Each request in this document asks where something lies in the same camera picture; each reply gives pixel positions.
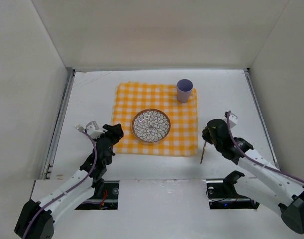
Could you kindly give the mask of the copper spoon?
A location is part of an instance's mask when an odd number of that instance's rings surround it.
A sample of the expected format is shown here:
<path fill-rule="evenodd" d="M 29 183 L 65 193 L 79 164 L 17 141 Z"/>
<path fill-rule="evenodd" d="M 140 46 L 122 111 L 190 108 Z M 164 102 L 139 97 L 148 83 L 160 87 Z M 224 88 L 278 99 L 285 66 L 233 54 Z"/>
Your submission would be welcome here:
<path fill-rule="evenodd" d="M 200 159 L 200 164 L 202 164 L 202 162 L 203 162 L 204 154 L 205 154 L 205 151 L 206 151 L 206 146 L 207 146 L 207 141 L 205 141 L 204 146 L 203 146 L 201 159 Z"/>

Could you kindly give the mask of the floral patterned plate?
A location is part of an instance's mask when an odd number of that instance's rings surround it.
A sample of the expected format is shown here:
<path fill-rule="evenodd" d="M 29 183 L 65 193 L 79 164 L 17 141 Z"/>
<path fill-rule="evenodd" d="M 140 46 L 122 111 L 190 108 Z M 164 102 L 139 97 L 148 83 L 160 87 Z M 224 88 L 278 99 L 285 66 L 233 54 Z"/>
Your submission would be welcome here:
<path fill-rule="evenodd" d="M 169 117 L 159 109 L 144 109 L 131 122 L 135 138 L 143 143 L 154 144 L 164 140 L 171 130 Z"/>

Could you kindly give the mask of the yellow checkered cloth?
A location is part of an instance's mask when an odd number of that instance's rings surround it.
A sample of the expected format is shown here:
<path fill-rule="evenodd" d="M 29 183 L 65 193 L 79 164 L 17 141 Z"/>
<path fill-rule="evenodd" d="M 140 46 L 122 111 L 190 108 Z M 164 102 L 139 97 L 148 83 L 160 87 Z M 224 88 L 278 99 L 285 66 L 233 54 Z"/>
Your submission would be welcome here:
<path fill-rule="evenodd" d="M 116 90 L 113 125 L 124 137 L 117 153 L 192 156 L 198 150 L 197 92 L 186 103 L 177 99 L 177 87 L 166 84 L 121 83 Z"/>

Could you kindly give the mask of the silver copper fork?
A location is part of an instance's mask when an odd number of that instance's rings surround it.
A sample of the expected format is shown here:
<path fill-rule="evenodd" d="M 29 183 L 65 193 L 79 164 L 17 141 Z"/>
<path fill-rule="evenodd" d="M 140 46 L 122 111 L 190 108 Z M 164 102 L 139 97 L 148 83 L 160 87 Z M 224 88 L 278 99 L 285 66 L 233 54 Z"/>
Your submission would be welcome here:
<path fill-rule="evenodd" d="M 84 132 L 84 128 L 83 128 L 81 125 L 75 124 L 74 127 L 76 128 L 76 130 L 77 130 L 78 132 Z"/>

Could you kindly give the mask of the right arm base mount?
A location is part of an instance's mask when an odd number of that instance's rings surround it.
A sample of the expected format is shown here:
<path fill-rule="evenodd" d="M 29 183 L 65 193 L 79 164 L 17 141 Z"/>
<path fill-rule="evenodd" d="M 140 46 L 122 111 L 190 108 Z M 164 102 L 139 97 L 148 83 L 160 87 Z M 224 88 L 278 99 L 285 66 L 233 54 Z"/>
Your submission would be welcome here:
<path fill-rule="evenodd" d="M 234 185 L 238 179 L 245 175 L 239 171 L 233 171 L 222 179 L 206 181 L 206 196 L 211 210 L 229 209 L 258 209 L 260 204 L 246 196 L 238 194 Z"/>

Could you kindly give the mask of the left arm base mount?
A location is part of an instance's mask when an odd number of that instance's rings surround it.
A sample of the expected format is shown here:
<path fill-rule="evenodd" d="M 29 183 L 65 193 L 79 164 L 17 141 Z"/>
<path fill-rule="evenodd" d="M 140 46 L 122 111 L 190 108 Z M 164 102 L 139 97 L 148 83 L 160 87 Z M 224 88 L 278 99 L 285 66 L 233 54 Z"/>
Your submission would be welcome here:
<path fill-rule="evenodd" d="M 100 194 L 95 193 L 75 210 L 117 210 L 119 186 L 120 181 L 105 181 Z"/>

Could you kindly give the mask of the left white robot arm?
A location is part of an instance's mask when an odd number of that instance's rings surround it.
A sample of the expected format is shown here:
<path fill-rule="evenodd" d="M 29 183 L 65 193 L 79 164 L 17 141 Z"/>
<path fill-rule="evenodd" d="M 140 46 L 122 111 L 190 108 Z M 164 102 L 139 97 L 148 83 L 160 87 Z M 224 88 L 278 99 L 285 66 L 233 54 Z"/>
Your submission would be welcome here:
<path fill-rule="evenodd" d="M 24 204 L 14 229 L 22 239 L 52 238 L 56 223 L 65 213 L 103 191 L 103 175 L 115 155 L 113 147 L 124 136 L 122 126 L 105 124 L 102 130 L 90 130 L 77 124 L 75 128 L 90 140 L 93 150 L 58 189 L 38 201 L 30 199 Z"/>

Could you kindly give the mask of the lilac cup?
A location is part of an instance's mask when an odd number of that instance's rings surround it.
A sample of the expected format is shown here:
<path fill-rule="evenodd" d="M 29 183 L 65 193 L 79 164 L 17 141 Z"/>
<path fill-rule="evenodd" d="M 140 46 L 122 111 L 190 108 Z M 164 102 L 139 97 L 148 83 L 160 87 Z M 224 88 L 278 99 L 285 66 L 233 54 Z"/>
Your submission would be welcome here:
<path fill-rule="evenodd" d="M 181 79 L 177 82 L 177 100 L 186 103 L 193 89 L 193 83 L 188 79 Z"/>

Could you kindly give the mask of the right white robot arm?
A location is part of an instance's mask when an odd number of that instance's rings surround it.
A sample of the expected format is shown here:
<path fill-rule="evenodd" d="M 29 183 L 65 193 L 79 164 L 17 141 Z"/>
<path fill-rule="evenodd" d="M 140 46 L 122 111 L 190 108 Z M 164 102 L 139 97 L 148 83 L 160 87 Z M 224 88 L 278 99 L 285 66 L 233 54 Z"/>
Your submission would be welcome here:
<path fill-rule="evenodd" d="M 230 194 L 245 196 L 275 212 L 292 231 L 304 234 L 304 183 L 285 175 L 265 160 L 246 140 L 232 137 L 228 122 L 207 123 L 202 138 L 221 155 L 254 177 L 233 171 L 223 184 Z"/>

